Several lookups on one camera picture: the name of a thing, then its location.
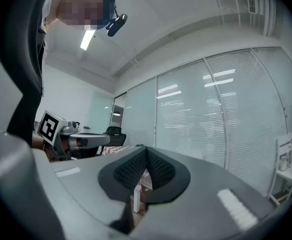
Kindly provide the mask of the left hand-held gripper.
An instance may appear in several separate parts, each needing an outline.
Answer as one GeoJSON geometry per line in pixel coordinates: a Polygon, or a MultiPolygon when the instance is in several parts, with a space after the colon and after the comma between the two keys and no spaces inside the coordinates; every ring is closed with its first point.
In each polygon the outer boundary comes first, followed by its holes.
{"type": "Polygon", "coordinates": [[[105,146],[111,141],[108,134],[79,133],[79,126],[77,121],[44,112],[37,133],[44,140],[43,151],[49,159],[71,159],[74,151],[105,146]]]}

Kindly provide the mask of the glass partition with blinds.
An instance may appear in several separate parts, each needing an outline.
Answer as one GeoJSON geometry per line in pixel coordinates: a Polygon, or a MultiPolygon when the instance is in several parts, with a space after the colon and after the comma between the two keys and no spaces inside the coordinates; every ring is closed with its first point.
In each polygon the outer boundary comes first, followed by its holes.
{"type": "Polygon", "coordinates": [[[127,92],[126,145],[214,163],[269,192],[276,140],[287,132],[276,86],[252,49],[204,58],[127,92]]]}

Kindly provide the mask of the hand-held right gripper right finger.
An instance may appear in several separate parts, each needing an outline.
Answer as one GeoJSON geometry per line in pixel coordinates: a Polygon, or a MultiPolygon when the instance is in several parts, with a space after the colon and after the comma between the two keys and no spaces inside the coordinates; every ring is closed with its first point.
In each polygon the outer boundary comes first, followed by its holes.
{"type": "Polygon", "coordinates": [[[185,165],[190,182],[174,201],[150,205],[140,223],[131,231],[135,240],[230,240],[241,234],[218,197],[231,190],[246,208],[263,220],[273,205],[257,190],[214,163],[159,149],[185,165]]]}

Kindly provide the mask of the black mesh office chair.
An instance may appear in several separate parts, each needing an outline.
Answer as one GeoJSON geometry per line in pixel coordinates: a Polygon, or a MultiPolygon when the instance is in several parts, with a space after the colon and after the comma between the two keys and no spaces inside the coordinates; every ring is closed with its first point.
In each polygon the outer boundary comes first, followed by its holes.
{"type": "Polygon", "coordinates": [[[122,133],[122,128],[118,126],[109,126],[104,134],[109,135],[110,141],[106,147],[121,147],[123,146],[127,135],[122,133]]]}

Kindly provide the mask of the ceiling light panel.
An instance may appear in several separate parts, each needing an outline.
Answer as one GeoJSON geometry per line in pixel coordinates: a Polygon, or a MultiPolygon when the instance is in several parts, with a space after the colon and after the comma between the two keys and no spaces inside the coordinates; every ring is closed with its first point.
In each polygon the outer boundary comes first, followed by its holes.
{"type": "Polygon", "coordinates": [[[80,48],[84,51],[87,50],[89,44],[90,44],[90,41],[91,39],[94,37],[94,34],[95,34],[95,29],[94,30],[86,30],[85,31],[85,34],[82,38],[82,41],[81,41],[81,44],[80,44],[80,48]]]}

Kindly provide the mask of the red checkered cloth table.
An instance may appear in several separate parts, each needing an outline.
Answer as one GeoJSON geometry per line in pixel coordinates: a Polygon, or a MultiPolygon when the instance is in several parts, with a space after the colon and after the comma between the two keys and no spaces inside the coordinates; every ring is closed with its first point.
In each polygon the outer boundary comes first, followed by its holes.
{"type": "MultiPolygon", "coordinates": [[[[121,151],[125,151],[128,149],[134,148],[134,145],[124,145],[124,146],[105,146],[101,152],[102,156],[118,153],[121,151]]],[[[133,212],[138,214],[140,212],[141,207],[141,193],[142,186],[146,189],[152,189],[152,181],[148,170],[146,169],[140,178],[138,184],[136,185],[133,192],[133,212]]]]}

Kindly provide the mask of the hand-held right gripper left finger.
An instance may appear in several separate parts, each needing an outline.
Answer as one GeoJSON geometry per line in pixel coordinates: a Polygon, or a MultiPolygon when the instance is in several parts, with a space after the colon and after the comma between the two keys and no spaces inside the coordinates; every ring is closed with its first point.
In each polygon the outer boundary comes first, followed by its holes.
{"type": "Polygon", "coordinates": [[[146,147],[115,154],[51,164],[57,187],[53,207],[69,233],[97,234],[117,230],[124,234],[147,234],[144,217],[134,224],[131,196],[147,164],[146,147]]]}

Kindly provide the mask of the person's black shirt torso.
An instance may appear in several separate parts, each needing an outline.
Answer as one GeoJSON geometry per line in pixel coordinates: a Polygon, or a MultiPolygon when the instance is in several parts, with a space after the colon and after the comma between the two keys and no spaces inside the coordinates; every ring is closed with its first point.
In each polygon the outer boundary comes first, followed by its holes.
{"type": "Polygon", "coordinates": [[[7,132],[32,145],[36,113],[44,93],[43,20],[52,0],[0,0],[0,62],[22,94],[7,132]]]}

